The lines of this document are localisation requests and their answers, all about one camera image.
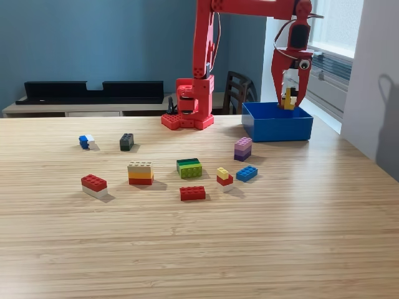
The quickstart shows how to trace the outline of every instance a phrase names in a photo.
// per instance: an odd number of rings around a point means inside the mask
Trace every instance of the lego brick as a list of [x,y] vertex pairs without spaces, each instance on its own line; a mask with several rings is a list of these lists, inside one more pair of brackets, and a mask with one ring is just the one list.
[[216,184],[216,185],[217,185],[218,189],[220,191],[222,191],[222,192],[229,192],[229,191],[234,189],[234,184],[229,184],[229,185],[226,185],[226,186],[223,186],[223,185],[220,185],[220,184]]
[[131,173],[128,172],[129,179],[151,179],[154,176],[154,172],[150,173]]
[[95,141],[88,141],[87,144],[88,144],[90,150],[96,148]]
[[169,115],[169,114],[164,114],[161,117],[161,123],[162,125],[168,127],[171,130],[177,130],[180,128],[180,118],[181,115]]
[[151,179],[129,179],[129,185],[152,185],[154,176]]
[[292,104],[292,97],[291,97],[291,88],[287,88],[286,90],[286,100],[284,101],[284,109],[285,110],[293,110],[295,108],[295,101]]
[[87,138],[85,135],[79,137],[79,144],[85,150],[89,148],[89,144],[87,143]]
[[206,193],[205,193],[205,188],[203,186],[180,188],[181,201],[194,201],[205,198],[206,198]]
[[176,161],[176,164],[177,164],[177,165],[195,164],[195,163],[193,163],[193,162],[199,162],[199,160],[198,160],[197,158],[177,160],[177,161]]
[[248,154],[246,154],[245,156],[238,156],[238,155],[234,155],[234,160],[236,161],[240,161],[240,162],[244,162],[245,160],[247,160],[250,156],[252,155],[252,152],[249,152]]
[[202,165],[201,163],[194,165],[183,165],[180,167],[179,175],[182,179],[202,176]]
[[134,140],[133,140],[133,134],[131,133],[125,133],[123,134],[122,138],[119,140],[119,145],[121,146],[130,146],[134,145]]
[[95,192],[99,192],[107,187],[107,182],[104,179],[100,179],[93,174],[85,176],[81,179],[82,185],[89,188]]
[[218,184],[222,185],[222,186],[227,186],[233,183],[234,179],[233,177],[229,174],[229,178],[227,179],[222,179],[220,176],[216,176],[216,181],[218,182]]
[[129,173],[150,173],[153,171],[153,163],[149,161],[131,161],[127,166]]
[[133,145],[134,145],[133,143],[131,145],[128,145],[128,146],[127,145],[121,145],[120,146],[120,150],[121,151],[130,151],[133,148]]
[[218,177],[221,179],[228,179],[229,178],[229,172],[225,170],[224,168],[220,167],[216,170],[216,174]]
[[239,149],[234,149],[234,154],[237,156],[246,156],[250,151],[252,151],[252,146],[250,146],[249,148],[247,148],[244,151],[240,151]]
[[239,141],[234,144],[235,150],[245,151],[247,148],[252,146],[252,139],[248,137],[242,137]]
[[85,135],[85,137],[87,138],[87,142],[94,141],[94,138],[92,135]]
[[176,169],[179,172],[180,166],[183,165],[192,165],[192,164],[198,164],[200,161],[196,158],[194,159],[184,159],[184,160],[177,160],[176,161]]
[[104,196],[106,196],[108,194],[108,189],[107,188],[102,189],[99,192],[95,192],[95,191],[89,189],[88,187],[82,186],[82,190],[83,190],[84,193],[87,193],[88,195],[93,196],[93,197],[95,197],[97,199],[100,199],[101,197],[104,197]]
[[257,176],[257,168],[252,166],[247,166],[237,172],[236,179],[242,182],[247,182],[250,179],[254,178],[255,176]]

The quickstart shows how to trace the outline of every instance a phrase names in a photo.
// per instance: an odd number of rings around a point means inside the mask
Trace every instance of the blue box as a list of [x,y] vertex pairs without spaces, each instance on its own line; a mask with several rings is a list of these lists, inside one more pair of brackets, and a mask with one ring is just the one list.
[[313,117],[301,107],[284,110],[277,103],[243,103],[241,119],[253,142],[309,140]]

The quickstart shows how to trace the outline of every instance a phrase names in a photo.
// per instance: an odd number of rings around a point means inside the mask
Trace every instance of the chair backrest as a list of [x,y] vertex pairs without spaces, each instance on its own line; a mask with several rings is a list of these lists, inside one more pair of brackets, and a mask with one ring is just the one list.
[[252,80],[245,75],[229,72],[224,92],[223,114],[230,114],[230,103],[233,104],[233,114],[242,114],[244,102],[257,101],[256,88]]

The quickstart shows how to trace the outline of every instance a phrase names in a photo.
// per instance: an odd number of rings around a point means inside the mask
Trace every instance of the red robotic arm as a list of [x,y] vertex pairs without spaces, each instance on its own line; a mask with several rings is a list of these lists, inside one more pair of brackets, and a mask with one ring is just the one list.
[[[276,48],[274,51],[272,75],[279,104],[283,107],[284,72],[287,69],[299,69],[299,91],[291,92],[291,96],[296,97],[295,105],[298,106],[305,97],[312,61],[312,52],[307,50],[310,32],[307,18],[311,10],[310,0],[197,0],[194,78],[176,81],[178,114],[163,115],[162,123],[171,130],[179,127],[195,127],[203,130],[214,122],[211,115],[214,76],[210,74],[210,71],[212,71],[218,48],[218,43],[215,45],[213,42],[215,13],[274,17],[293,22],[288,47]],[[291,21],[293,14],[297,16],[297,19]]]

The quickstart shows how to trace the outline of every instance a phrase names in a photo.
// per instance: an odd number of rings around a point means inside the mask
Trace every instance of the green lego brick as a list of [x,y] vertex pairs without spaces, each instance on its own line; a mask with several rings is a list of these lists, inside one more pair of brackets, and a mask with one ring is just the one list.
[[177,161],[176,161],[176,169],[177,169],[177,171],[179,172],[180,166],[182,166],[182,165],[197,164],[197,163],[199,163],[199,162],[200,162],[200,161],[199,161],[197,158],[195,158],[195,159],[177,160]]
[[202,176],[202,165],[201,163],[192,165],[183,165],[180,167],[180,178],[196,178]]

